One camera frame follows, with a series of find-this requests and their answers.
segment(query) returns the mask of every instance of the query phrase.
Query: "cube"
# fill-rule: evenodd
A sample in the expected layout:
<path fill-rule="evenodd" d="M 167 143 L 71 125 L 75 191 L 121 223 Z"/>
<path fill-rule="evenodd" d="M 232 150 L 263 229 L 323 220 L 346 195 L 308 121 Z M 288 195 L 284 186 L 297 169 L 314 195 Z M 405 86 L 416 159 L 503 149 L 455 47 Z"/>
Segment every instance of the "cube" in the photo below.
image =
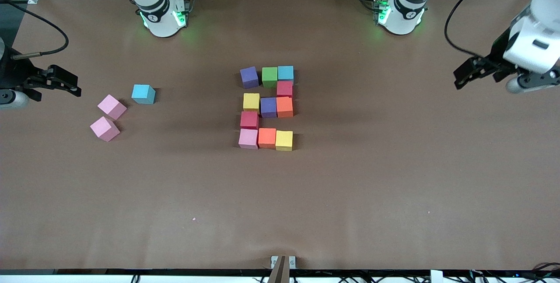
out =
<path fill-rule="evenodd" d="M 278 81 L 276 85 L 276 97 L 289 97 L 294 95 L 294 85 L 290 81 Z"/>
<path fill-rule="evenodd" d="M 263 118 L 276 118 L 276 97 L 260 99 L 260 116 Z"/>
<path fill-rule="evenodd" d="M 242 149 L 257 150 L 256 138 L 259 134 L 258 130 L 241 129 L 239 133 L 239 147 Z"/>
<path fill-rule="evenodd" d="M 251 66 L 250 68 L 241 69 L 241 81 L 243 82 L 243 88 L 252 88 L 259 86 L 259 76 L 256 75 L 256 68 Z"/>
<path fill-rule="evenodd" d="M 119 129 L 106 117 L 100 117 L 99 120 L 94 122 L 90 128 L 94 131 L 95 135 L 105 142 L 111 141 L 120 133 Z"/>
<path fill-rule="evenodd" d="M 276 115 L 278 118 L 288 118 L 294 116 L 294 106 L 289 97 L 276 97 Z"/>
<path fill-rule="evenodd" d="M 276 129 L 274 128 L 259 129 L 259 147 L 261 149 L 276 148 Z"/>
<path fill-rule="evenodd" d="M 259 128 L 259 114 L 257 112 L 241 112 L 241 129 Z"/>
<path fill-rule="evenodd" d="M 291 151 L 294 145 L 293 131 L 276 131 L 276 150 Z"/>
<path fill-rule="evenodd" d="M 259 113 L 260 94 L 246 92 L 243 94 L 243 111 Z"/>
<path fill-rule="evenodd" d="M 275 88 L 278 82 L 278 68 L 262 68 L 262 85 L 266 88 Z"/>
<path fill-rule="evenodd" d="M 98 104 L 98 107 L 115 120 L 119 119 L 126 111 L 126 107 L 111 95 L 107 95 L 107 97 Z"/>
<path fill-rule="evenodd" d="M 134 84 L 132 99 L 138 104 L 151 105 L 156 99 L 156 90 L 148 84 Z"/>
<path fill-rule="evenodd" d="M 278 81 L 290 81 L 294 84 L 294 66 L 279 66 Z"/>

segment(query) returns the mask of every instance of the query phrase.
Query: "light blue cube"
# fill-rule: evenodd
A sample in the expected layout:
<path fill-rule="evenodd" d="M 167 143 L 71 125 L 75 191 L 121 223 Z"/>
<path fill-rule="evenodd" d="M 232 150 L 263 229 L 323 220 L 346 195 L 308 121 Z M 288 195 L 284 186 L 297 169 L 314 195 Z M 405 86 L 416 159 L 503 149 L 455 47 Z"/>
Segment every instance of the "light blue cube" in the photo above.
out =
<path fill-rule="evenodd" d="M 156 99 L 156 90 L 148 84 L 134 84 L 132 99 L 138 104 L 151 105 Z"/>
<path fill-rule="evenodd" d="M 278 81 L 290 81 L 294 83 L 294 66 L 279 66 Z"/>

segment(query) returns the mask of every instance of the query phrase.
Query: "table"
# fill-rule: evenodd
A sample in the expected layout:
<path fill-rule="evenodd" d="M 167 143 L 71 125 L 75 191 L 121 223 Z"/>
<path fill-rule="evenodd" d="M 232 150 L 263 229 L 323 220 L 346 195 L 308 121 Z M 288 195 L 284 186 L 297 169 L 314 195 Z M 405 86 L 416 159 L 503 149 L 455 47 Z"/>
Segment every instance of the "table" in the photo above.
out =
<path fill-rule="evenodd" d="M 40 0 L 70 46 L 34 60 L 78 75 L 3 111 L 0 267 L 531 269 L 560 259 L 557 89 L 454 87 L 457 0 L 430 0 L 408 36 L 356 0 L 196 0 L 156 38 L 128 0 Z M 486 54 L 526 0 L 466 0 L 450 25 Z M 21 52 L 62 44 L 26 16 Z M 238 70 L 294 65 L 293 152 L 235 148 Z M 157 89 L 154 105 L 130 100 Z M 263 95 L 272 90 L 260 88 Z M 88 127 L 107 95 L 129 106 L 106 143 Z"/>

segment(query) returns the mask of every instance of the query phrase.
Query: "green led light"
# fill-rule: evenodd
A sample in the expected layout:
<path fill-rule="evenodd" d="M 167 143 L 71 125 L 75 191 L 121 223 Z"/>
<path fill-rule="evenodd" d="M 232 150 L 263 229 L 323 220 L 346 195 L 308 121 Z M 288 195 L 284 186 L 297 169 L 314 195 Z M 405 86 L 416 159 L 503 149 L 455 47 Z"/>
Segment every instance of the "green led light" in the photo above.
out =
<path fill-rule="evenodd" d="M 418 21 L 416 22 L 416 24 L 420 24 L 420 22 L 422 21 L 422 14 L 424 14 L 425 10 L 426 10 L 425 8 L 422 8 L 420 15 L 418 15 Z"/>
<path fill-rule="evenodd" d="M 390 13 L 391 13 L 391 7 L 387 6 L 387 8 L 379 14 L 379 20 L 378 20 L 379 23 L 385 24 L 387 22 L 387 18 L 389 17 Z"/>
<path fill-rule="evenodd" d="M 146 18 L 144 17 L 142 12 L 140 12 L 140 16 L 142 17 L 142 21 L 144 22 L 144 27 L 148 28 L 148 23 L 146 22 Z"/>
<path fill-rule="evenodd" d="M 177 13 L 177 12 L 173 11 L 173 16 L 174 16 L 175 20 L 177 21 L 178 26 L 183 27 L 183 26 L 185 26 L 186 22 L 185 22 L 184 17 L 179 17 L 181 15 L 182 15 L 182 13 L 180 13 L 180 12 Z"/>

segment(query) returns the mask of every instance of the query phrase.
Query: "yellow cube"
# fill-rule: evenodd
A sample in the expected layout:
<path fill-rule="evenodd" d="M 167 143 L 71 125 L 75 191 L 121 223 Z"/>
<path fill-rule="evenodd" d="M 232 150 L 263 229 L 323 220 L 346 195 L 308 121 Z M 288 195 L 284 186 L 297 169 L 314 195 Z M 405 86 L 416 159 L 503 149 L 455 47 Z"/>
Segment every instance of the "yellow cube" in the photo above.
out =
<path fill-rule="evenodd" d="M 259 112 L 260 94 L 246 92 L 243 94 L 243 111 Z"/>
<path fill-rule="evenodd" d="M 278 131 L 276 130 L 276 150 L 277 151 L 291 151 L 294 144 L 293 131 Z"/>

